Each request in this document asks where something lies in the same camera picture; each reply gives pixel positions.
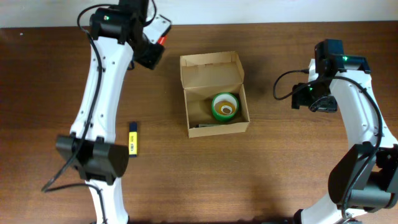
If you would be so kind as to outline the orange and black stapler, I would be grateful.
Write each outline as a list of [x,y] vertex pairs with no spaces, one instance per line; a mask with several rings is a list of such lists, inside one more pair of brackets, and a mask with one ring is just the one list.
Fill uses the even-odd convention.
[[161,38],[157,41],[157,43],[160,44],[160,45],[164,45],[166,39],[167,39],[167,37],[166,37],[166,36],[163,36],[163,37],[161,37]]

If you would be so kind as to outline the green tape roll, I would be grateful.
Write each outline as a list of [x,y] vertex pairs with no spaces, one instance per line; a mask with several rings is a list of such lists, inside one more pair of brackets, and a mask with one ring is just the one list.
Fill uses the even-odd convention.
[[214,118],[220,122],[228,122],[234,118],[239,109],[238,99],[231,93],[217,94],[211,103]]

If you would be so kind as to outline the small yellow tape roll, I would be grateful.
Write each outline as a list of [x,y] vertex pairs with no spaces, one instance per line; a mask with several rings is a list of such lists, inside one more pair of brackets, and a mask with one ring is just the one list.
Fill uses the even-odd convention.
[[221,101],[218,103],[218,112],[221,115],[229,116],[236,111],[235,105],[229,101]]

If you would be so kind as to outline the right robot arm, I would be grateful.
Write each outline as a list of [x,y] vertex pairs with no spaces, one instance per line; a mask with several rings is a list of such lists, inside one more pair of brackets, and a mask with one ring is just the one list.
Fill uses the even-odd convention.
[[334,113],[343,118],[349,150],[328,178],[328,193],[298,210],[294,223],[347,223],[397,203],[397,139],[374,97],[364,57],[346,55],[341,40],[315,46],[308,83],[293,87],[292,108]]

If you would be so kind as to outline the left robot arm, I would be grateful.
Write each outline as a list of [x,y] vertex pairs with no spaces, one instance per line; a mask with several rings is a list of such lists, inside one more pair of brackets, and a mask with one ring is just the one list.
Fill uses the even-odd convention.
[[97,4],[85,30],[91,59],[85,92],[69,135],[58,136],[56,148],[66,163],[43,192],[69,167],[88,187],[96,223],[129,223],[124,208],[121,178],[129,160],[129,146],[117,145],[116,114],[127,71],[138,63],[154,69],[164,52],[159,40],[167,35],[171,21],[147,12],[154,1],[119,1]]

